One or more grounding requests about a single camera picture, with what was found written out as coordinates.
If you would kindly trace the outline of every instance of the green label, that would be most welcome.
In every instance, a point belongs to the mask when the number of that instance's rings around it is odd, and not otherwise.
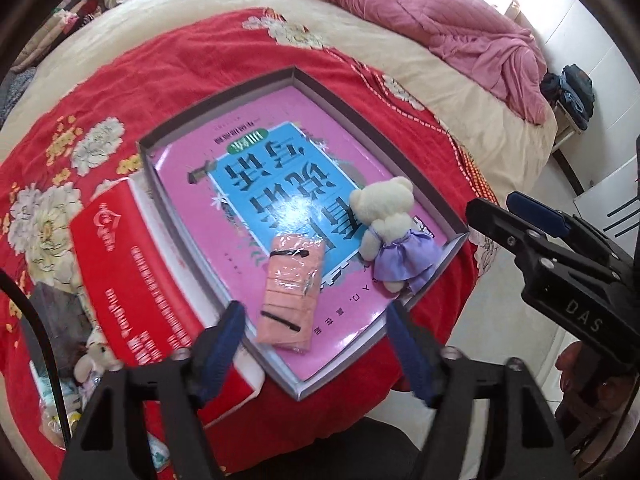
[[[254,144],[257,144],[261,140],[266,139],[268,135],[269,132],[266,129],[258,128],[257,130],[254,130],[251,133],[240,137],[238,140],[234,140],[226,147],[226,151],[231,155],[235,155],[236,153],[240,153],[247,148],[252,147]]]

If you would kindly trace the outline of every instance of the floor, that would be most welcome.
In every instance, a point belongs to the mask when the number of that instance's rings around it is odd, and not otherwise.
[[[577,213],[575,195],[553,160],[542,171],[530,195],[554,209]],[[555,410],[562,392],[554,364],[559,352],[575,339],[522,301],[522,285],[513,256],[501,250],[492,269],[480,279],[466,302],[449,344],[476,360],[503,363],[512,356],[523,359]],[[476,475],[486,412],[487,402],[476,401],[462,480]],[[391,392],[369,416],[397,426],[422,447],[433,413],[413,394]]]

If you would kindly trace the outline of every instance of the black pants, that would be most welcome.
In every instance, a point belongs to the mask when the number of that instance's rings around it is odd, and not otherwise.
[[[342,433],[275,456],[231,480],[406,480],[418,449],[398,428],[363,418]]]

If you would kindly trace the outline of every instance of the screw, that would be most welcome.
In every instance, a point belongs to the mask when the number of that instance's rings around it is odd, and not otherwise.
[[[107,370],[109,370],[110,372],[117,372],[118,370],[122,370],[123,368],[124,363],[122,361],[116,360],[109,365],[109,368],[107,368]]]
[[[521,372],[524,368],[524,363],[518,358],[511,358],[507,363],[507,368],[509,370],[513,370],[514,372]]]
[[[549,258],[540,258],[540,263],[547,269],[553,269],[555,267],[554,263]]]
[[[191,350],[188,348],[177,348],[171,354],[171,359],[174,361],[184,361],[191,357]]]
[[[444,359],[448,359],[450,361],[455,361],[456,359],[460,359],[462,357],[462,352],[458,350],[455,346],[445,346],[441,351],[440,355]]]

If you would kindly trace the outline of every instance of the pink blanket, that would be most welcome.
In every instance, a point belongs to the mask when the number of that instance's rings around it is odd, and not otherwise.
[[[331,0],[412,38],[534,124],[546,118],[540,81],[546,64],[536,41],[482,0]]]

